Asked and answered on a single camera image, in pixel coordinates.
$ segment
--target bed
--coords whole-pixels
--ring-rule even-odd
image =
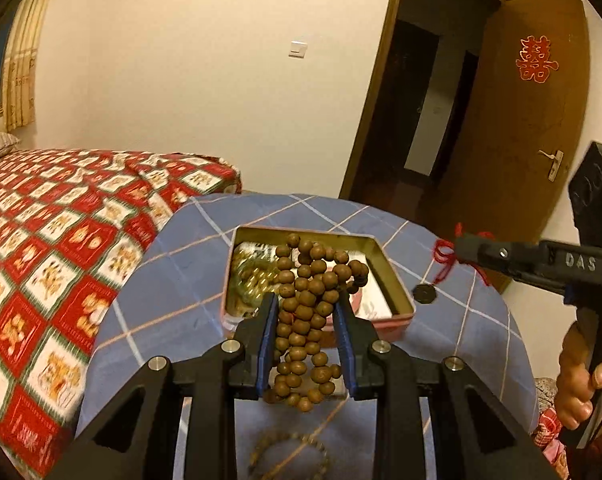
[[[189,196],[241,178],[219,158],[0,136],[0,444],[37,478],[73,436],[98,327],[150,243]]]

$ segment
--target wooden bead bracelet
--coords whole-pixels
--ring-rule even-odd
[[[292,259],[293,249],[297,248],[298,267]],[[366,285],[369,269],[358,260],[350,261],[345,251],[302,240],[294,233],[287,236],[286,245],[277,247],[275,254],[279,270],[277,292],[281,297],[273,362],[278,374],[274,386],[265,391],[263,399],[270,403],[285,399],[289,406],[309,412],[314,404],[334,393],[332,380],[341,377],[341,367],[337,364],[328,366],[328,356],[321,352],[321,330],[326,325],[326,318],[332,315],[341,290],[356,294]],[[325,260],[335,262],[331,270],[327,270]],[[294,389],[301,385],[300,376],[307,372],[303,362],[307,356],[312,356],[310,377],[317,387],[301,396]]]

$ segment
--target door handle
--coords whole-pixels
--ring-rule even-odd
[[[559,171],[559,166],[561,166],[561,161],[564,160],[564,152],[561,150],[556,150],[554,155],[550,155],[549,153],[544,152],[543,150],[537,151],[543,156],[546,156],[550,160],[552,160],[552,167],[550,168],[550,173],[548,173],[548,180],[550,182],[554,182],[556,178],[556,174]]]

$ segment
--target open tin box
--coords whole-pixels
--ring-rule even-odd
[[[361,253],[365,256],[370,273],[374,277],[375,288],[383,295],[389,309],[383,317],[376,315],[377,319],[370,319],[379,337],[386,341],[396,341],[401,338],[403,332],[410,324],[415,313],[414,303],[411,296],[405,290],[403,282],[397,276],[395,269],[390,264],[387,255],[379,243],[370,236],[336,234],[327,232],[292,230],[282,228],[264,228],[241,226],[236,229],[232,240],[230,257],[225,269],[225,284],[223,287],[223,298],[221,303],[221,321],[225,336],[232,337],[238,324],[249,316],[250,308],[241,299],[236,291],[236,281],[233,281],[233,256],[235,249],[244,242],[276,247],[286,243],[286,237],[291,232],[296,232],[301,238],[310,238],[313,242],[331,246],[337,250],[348,251],[348,253]],[[361,303],[361,298],[351,296],[353,310]],[[367,317],[364,312],[357,314],[359,317]],[[323,337],[320,342],[323,348],[336,346],[332,320],[323,328]]]

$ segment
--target door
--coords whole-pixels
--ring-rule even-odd
[[[457,222],[467,232],[490,231],[502,240],[539,239],[581,134],[588,46],[581,0],[503,3],[484,30],[450,163],[438,188],[419,204],[421,224],[448,240]],[[546,62],[545,70],[530,70],[539,61]],[[539,150],[564,152],[554,182],[548,179],[553,161]],[[500,274],[490,277],[499,291],[508,283]]]
[[[397,20],[353,190],[402,170],[428,91],[439,37]]]

